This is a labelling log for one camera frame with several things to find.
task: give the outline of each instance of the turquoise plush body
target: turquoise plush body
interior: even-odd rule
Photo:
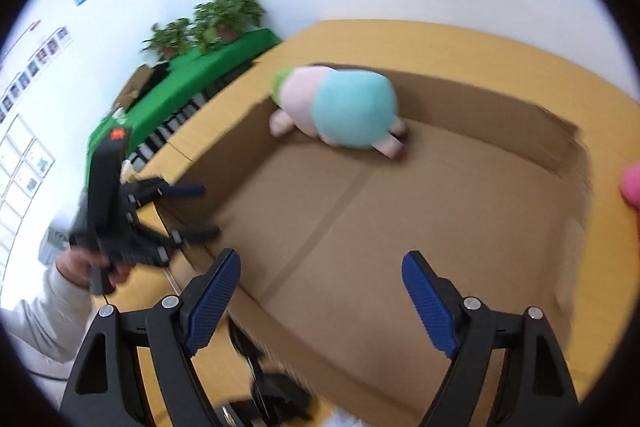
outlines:
[[[336,143],[368,148],[389,133],[398,99],[386,76],[363,70],[332,71],[311,107],[316,129]]]

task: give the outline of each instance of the brown box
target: brown box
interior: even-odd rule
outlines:
[[[131,104],[140,96],[140,90],[151,78],[153,72],[152,68],[142,64],[127,80],[127,83],[114,100],[113,105],[111,105],[111,110],[116,110],[120,107],[125,111],[129,110]]]
[[[492,309],[541,307],[565,343],[590,203],[588,156],[577,128],[541,107],[378,72],[393,81],[411,130],[404,162],[297,132],[274,139],[268,98],[212,137],[214,98],[198,113],[212,145],[181,178],[202,182],[207,198],[161,212],[222,227],[222,240],[186,256],[204,271],[223,247],[240,253],[230,313],[270,355],[369,424],[409,427],[449,361],[431,346],[402,285],[403,255],[420,250],[460,293]]]

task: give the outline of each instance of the blue gripper pad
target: blue gripper pad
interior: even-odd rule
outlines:
[[[454,336],[454,320],[426,273],[408,253],[402,260],[402,282],[427,330],[431,344],[453,359],[460,348]]]
[[[238,252],[228,250],[226,254],[220,254],[218,262],[220,265],[217,268],[215,265],[212,267],[215,274],[188,314],[182,345],[191,357],[209,344],[240,280],[241,262]]]

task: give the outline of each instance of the orange sticker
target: orange sticker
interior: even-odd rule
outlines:
[[[122,127],[116,127],[111,129],[112,140],[122,140],[124,138],[124,129]]]

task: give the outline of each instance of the plush toy ear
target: plush toy ear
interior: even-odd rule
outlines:
[[[620,192],[629,204],[636,208],[640,206],[640,164],[625,171],[620,180]]]
[[[271,81],[271,100],[280,107],[280,88],[289,75],[293,71],[293,68],[286,68],[284,70],[278,71],[273,75],[273,80]]]

